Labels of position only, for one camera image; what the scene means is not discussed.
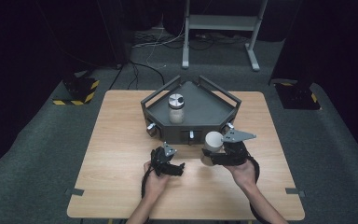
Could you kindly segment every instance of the glass jar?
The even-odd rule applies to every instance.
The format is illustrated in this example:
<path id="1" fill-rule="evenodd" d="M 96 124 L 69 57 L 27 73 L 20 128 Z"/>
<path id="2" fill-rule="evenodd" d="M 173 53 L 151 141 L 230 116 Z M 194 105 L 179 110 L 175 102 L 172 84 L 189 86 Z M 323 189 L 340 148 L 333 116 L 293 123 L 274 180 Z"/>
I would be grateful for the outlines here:
<path id="1" fill-rule="evenodd" d="M 185 120 L 185 99 L 183 95 L 172 94 L 168 100 L 168 105 L 170 106 L 170 122 L 173 124 L 183 123 Z"/>

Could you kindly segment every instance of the human hand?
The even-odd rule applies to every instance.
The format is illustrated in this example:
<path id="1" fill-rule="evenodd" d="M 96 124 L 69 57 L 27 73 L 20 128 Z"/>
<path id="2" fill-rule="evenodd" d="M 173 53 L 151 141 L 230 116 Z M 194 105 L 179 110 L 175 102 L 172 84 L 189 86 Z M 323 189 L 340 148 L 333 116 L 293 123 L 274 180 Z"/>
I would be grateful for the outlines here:
<path id="1" fill-rule="evenodd" d="M 152 167 L 150 167 L 151 161 L 148 161 L 144 164 L 145 173 Z M 168 180 L 170 179 L 170 175 L 160 174 L 158 176 L 154 170 L 152 170 L 149 174 L 149 177 L 146 180 L 145 184 L 145 197 L 151 198 L 152 200 L 156 200 L 162 192 L 165 190 L 167 186 Z"/>
<path id="2" fill-rule="evenodd" d="M 231 172 L 235 183 L 241 189 L 248 189 L 255 185 L 255 167 L 249 160 L 239 166 L 224 167 Z"/>

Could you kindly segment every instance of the wooden table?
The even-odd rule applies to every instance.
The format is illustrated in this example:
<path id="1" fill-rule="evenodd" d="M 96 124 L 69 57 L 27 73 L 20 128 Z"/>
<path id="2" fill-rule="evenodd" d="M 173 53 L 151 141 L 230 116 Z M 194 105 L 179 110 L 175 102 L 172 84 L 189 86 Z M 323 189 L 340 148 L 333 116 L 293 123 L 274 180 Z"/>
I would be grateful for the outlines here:
<path id="1" fill-rule="evenodd" d="M 141 199 L 144 163 L 162 142 L 145 130 L 140 102 L 152 91 L 108 91 L 103 99 L 75 189 L 69 217 L 128 218 Z M 231 91 L 242 100 L 234 121 L 240 131 L 255 133 L 245 141 L 260 164 L 258 187 L 288 220 L 301 220 L 304 210 L 284 157 L 266 100 L 260 92 Z M 173 176 L 150 218 L 158 219 L 255 219 L 249 201 L 224 167 L 200 161 L 202 145 L 171 145 L 178 152 L 171 163 L 186 163 L 182 176 Z"/>

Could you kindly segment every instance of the gray carpet floor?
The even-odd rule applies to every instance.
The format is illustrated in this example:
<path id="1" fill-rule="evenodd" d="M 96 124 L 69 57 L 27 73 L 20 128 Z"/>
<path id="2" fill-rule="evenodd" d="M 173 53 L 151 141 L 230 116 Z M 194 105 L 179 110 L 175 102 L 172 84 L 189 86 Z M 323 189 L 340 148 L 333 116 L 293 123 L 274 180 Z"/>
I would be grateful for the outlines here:
<path id="1" fill-rule="evenodd" d="M 195 41 L 190 45 L 199 49 L 208 46 Z M 134 48 L 131 60 L 155 67 L 166 81 L 178 75 L 182 80 L 204 75 L 228 91 L 263 92 L 296 186 L 305 192 L 300 199 L 306 217 L 298 223 L 358 223 L 358 145 L 320 86 L 313 84 L 311 90 L 321 110 L 282 107 L 275 88 L 268 85 L 281 48 L 281 42 L 256 42 L 259 72 L 252 70 L 243 43 L 191 49 L 188 69 L 181 68 L 181 49 L 164 46 Z M 141 66 L 138 70 L 138 84 L 131 84 L 135 75 L 127 64 L 113 89 L 156 90 L 161 86 L 156 72 Z M 19 133 L 11 150 L 0 160 L 0 224 L 108 222 L 68 217 L 70 196 L 65 191 L 75 185 L 103 96 L 117 73 L 109 68 L 93 72 L 92 77 L 100 80 L 100 85 L 88 105 L 53 105 L 51 98 L 57 94 L 53 92 Z"/>

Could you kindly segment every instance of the silver lid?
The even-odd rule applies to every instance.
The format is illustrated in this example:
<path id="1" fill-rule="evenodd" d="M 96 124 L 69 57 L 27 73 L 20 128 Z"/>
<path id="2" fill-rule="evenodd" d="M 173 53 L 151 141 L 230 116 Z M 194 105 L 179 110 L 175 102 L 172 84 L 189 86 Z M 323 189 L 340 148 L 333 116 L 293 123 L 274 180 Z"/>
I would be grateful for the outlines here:
<path id="1" fill-rule="evenodd" d="M 172 94 L 170 98 L 168 99 L 170 108 L 172 109 L 180 109 L 185 105 L 185 99 L 183 98 L 183 95 L 181 94 Z"/>

